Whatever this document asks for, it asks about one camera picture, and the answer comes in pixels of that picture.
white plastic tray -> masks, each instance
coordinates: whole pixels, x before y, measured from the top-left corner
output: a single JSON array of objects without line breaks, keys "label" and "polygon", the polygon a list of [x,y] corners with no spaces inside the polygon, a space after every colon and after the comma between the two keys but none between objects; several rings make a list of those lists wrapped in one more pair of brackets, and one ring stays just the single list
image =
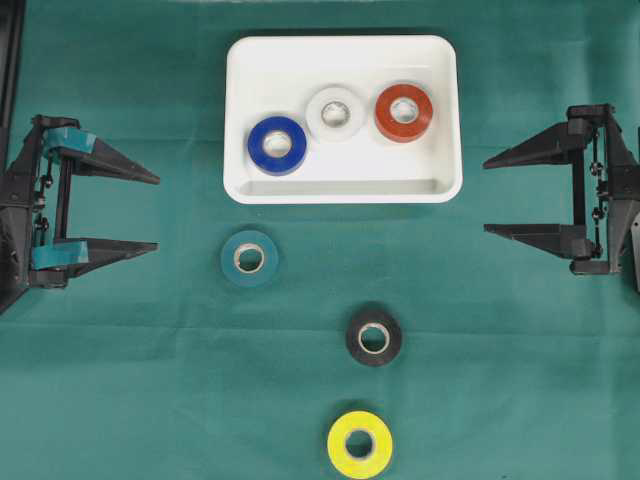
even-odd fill
[{"label": "white plastic tray", "polygon": [[[373,111],[386,87],[409,82],[431,98],[425,135],[398,144],[383,137]],[[351,139],[318,143],[304,121],[318,90],[345,86],[367,105],[368,118]],[[273,177],[247,151],[260,120],[286,115],[305,128],[307,155],[295,172]],[[227,57],[224,187],[241,203],[439,203],[462,186],[456,56],[429,35],[246,37]]]}]

tape roll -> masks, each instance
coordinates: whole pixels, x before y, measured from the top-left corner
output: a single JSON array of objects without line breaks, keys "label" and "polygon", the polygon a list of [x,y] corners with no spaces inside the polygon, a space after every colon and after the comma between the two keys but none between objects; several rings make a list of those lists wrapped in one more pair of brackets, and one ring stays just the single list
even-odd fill
[{"label": "tape roll", "polygon": [[329,87],[309,100],[305,118],[318,141],[342,142],[362,128],[366,112],[362,100],[351,90]]},{"label": "tape roll", "polygon": [[251,129],[247,149],[256,167],[267,175],[287,175],[302,164],[307,137],[294,120],[269,117]]},{"label": "tape roll", "polygon": [[[347,450],[347,440],[354,432],[364,432],[371,437],[371,451],[366,456],[356,457]],[[331,463],[342,475],[366,479],[380,474],[389,465],[393,438],[379,417],[357,410],[342,415],[331,426],[327,451]]]},{"label": "tape roll", "polygon": [[[256,252],[258,261],[243,267],[245,252]],[[278,270],[278,249],[264,233],[245,230],[232,235],[222,247],[220,265],[230,282],[240,287],[257,287],[268,282]]]},{"label": "tape roll", "polygon": [[[368,329],[381,333],[381,344],[368,346],[363,338]],[[347,349],[358,362],[379,367],[391,362],[402,347],[402,330],[388,313],[375,308],[365,308],[351,319],[346,334]]]},{"label": "tape roll", "polygon": [[426,92],[403,83],[380,94],[375,117],[380,133],[394,142],[407,143],[417,140],[427,130],[433,106]]}]

green fabric surface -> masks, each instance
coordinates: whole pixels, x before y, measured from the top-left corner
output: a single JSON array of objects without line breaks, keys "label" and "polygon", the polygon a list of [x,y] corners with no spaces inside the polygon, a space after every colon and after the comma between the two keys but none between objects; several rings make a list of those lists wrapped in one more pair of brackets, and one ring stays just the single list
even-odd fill
[{"label": "green fabric surface", "polygon": [[[610,102],[637,154],[640,4],[619,1],[29,0],[12,158],[37,113],[162,178],[74,180],[70,236],[159,250],[32,290],[0,318],[0,478],[337,479],[332,421],[379,414],[387,479],[640,478],[632,268],[568,262],[483,223],[571,220],[564,167],[484,160]],[[225,57],[255,34],[428,33],[458,55],[464,185],[441,205],[250,206],[222,185]],[[278,245],[268,285],[219,268],[236,231]],[[350,315],[403,328],[356,363]]]}]

black tape roll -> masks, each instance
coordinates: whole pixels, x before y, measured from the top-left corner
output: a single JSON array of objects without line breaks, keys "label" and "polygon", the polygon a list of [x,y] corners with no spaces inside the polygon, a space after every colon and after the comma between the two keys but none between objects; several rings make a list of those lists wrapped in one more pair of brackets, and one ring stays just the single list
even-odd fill
[{"label": "black tape roll", "polygon": [[[362,341],[362,334],[368,328],[380,330],[385,337],[380,350],[367,349]],[[396,321],[383,310],[365,308],[356,313],[347,329],[347,349],[357,361],[370,367],[386,365],[400,351],[402,346],[402,330]]]}]

yellow tape roll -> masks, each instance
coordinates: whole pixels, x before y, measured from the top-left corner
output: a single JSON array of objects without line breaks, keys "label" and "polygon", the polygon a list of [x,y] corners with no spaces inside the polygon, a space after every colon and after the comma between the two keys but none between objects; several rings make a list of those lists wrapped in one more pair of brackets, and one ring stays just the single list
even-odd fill
[{"label": "yellow tape roll", "polygon": [[[367,433],[372,441],[371,452],[362,458],[354,457],[347,450],[347,439],[357,431]],[[393,438],[389,428],[373,413],[354,411],[345,413],[331,426],[327,451],[331,463],[341,474],[362,480],[375,477],[389,465]]]}]

